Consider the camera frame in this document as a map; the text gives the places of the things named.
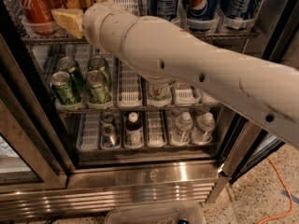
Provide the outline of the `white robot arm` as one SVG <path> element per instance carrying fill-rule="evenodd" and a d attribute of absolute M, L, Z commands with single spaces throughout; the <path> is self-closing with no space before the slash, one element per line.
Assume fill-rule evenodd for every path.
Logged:
<path fill-rule="evenodd" d="M 137 17 L 112 0 L 87 10 L 56 8 L 57 24 L 113 54 L 150 83 L 188 83 L 299 147 L 299 73 L 283 64 L 212 46 L 158 17 Z"/>

